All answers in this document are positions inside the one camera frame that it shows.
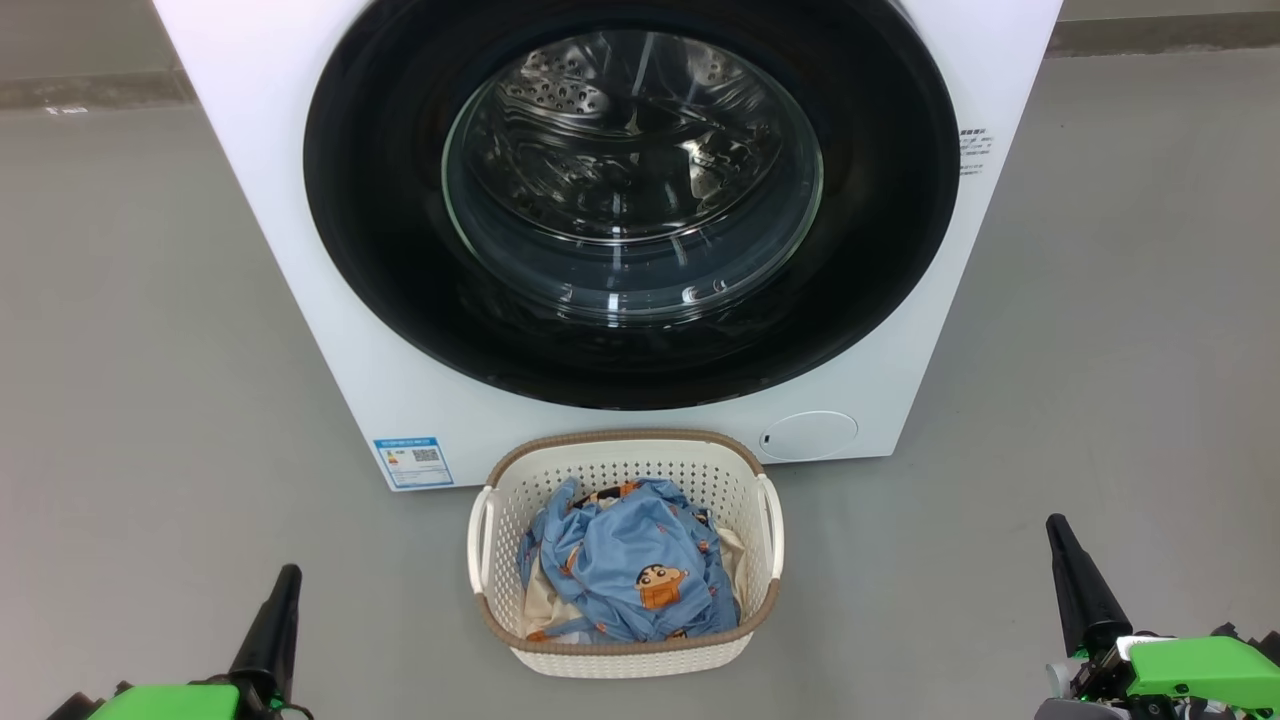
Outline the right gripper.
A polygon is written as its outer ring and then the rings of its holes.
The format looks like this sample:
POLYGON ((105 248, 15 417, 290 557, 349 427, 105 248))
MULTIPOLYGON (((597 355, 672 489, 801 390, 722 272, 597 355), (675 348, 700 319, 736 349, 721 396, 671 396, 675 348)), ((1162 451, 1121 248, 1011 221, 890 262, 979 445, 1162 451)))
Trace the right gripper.
POLYGON ((1276 719, 1279 637, 1133 633, 1133 625, 1062 514, 1046 520, 1065 650, 1074 675, 1047 667, 1038 719, 1276 719))

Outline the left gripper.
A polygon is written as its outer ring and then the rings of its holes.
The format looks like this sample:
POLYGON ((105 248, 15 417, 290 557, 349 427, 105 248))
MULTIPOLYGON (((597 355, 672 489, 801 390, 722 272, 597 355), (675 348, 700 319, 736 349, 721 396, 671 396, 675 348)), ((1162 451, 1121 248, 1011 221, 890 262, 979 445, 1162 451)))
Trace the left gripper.
POLYGON ((291 702, 302 571, 280 569, 230 665, 232 682, 120 684, 106 700, 74 693, 51 719, 310 719, 291 702))

